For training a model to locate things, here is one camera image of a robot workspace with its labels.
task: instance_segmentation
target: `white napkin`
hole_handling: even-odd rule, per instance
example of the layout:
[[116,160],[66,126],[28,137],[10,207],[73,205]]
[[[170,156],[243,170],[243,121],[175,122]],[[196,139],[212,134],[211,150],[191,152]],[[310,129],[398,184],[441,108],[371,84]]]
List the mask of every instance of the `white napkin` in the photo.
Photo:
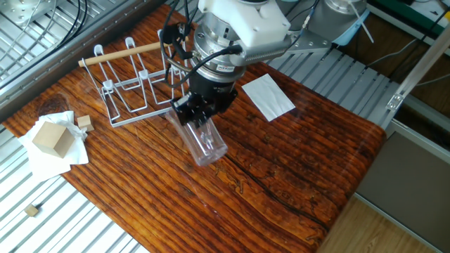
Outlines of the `white napkin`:
[[[52,122],[67,127],[75,141],[70,146],[64,158],[43,153],[33,144],[32,140],[41,129],[44,122]],[[80,130],[74,124],[73,111],[54,113],[39,117],[35,125],[22,137],[20,143],[27,149],[33,178],[36,182],[45,181],[59,174],[70,171],[71,164],[86,164],[89,162],[84,140],[87,137],[86,128]]]
[[269,122],[295,108],[269,74],[249,82],[242,88]]

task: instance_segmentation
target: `small wooden cube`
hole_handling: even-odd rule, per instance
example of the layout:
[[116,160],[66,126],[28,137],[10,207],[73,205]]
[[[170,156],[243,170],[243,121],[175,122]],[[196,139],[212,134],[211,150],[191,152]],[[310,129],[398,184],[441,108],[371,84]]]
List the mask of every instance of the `small wooden cube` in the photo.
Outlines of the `small wooden cube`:
[[30,216],[30,217],[34,217],[38,212],[39,212],[39,210],[36,208],[36,207],[34,207],[34,205],[28,205],[25,209],[24,209],[24,211],[28,214],[28,216]]
[[80,129],[83,129],[84,127],[86,127],[87,131],[94,130],[94,127],[92,126],[92,122],[91,122],[91,117],[89,115],[79,117],[77,119],[77,121],[78,121],[78,127]]

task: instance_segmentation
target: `clear plastic cup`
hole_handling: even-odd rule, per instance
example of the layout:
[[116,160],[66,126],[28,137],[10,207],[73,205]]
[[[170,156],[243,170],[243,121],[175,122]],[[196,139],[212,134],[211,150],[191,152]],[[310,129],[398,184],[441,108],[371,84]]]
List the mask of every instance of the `clear plastic cup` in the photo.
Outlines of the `clear plastic cup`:
[[228,146],[222,140],[212,119],[196,128],[192,122],[182,126],[174,110],[167,112],[166,118],[175,126],[199,166],[207,166],[217,161],[228,151]]

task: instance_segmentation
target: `wooden table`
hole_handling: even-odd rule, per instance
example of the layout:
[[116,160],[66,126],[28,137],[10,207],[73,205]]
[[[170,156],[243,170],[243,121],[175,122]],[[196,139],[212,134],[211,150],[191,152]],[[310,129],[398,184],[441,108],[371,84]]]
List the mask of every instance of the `wooden table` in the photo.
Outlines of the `wooden table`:
[[[105,52],[124,49],[129,35],[138,46],[158,41],[168,10],[151,13]],[[143,60],[151,72],[162,68],[158,52]],[[133,75],[129,58],[113,64]],[[296,106],[272,122],[240,87],[266,73]],[[91,82],[77,68],[4,125],[22,136],[40,115],[91,115],[89,163],[63,176],[151,252],[315,252],[385,140],[380,127],[259,63],[239,80],[230,109],[214,117],[228,154],[197,167],[164,117],[112,128]],[[158,87],[158,97],[165,92]]]

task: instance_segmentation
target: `green panel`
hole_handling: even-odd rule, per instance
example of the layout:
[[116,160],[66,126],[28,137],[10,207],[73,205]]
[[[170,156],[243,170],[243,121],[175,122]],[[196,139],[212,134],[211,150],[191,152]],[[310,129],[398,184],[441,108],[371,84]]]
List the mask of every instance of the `green panel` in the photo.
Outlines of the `green panel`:
[[[431,21],[424,15],[418,13],[417,11],[413,10],[409,6],[407,6],[405,3],[396,1],[396,0],[372,0],[374,2],[377,2],[378,4],[384,6],[385,8],[390,9],[391,11],[394,11],[397,15],[406,18],[407,20],[410,20],[413,22],[417,27],[422,27],[423,29],[430,29],[433,25],[434,21]],[[435,28],[432,30],[433,33],[436,35],[441,34],[441,32],[444,30],[443,27],[440,25],[435,26]]]

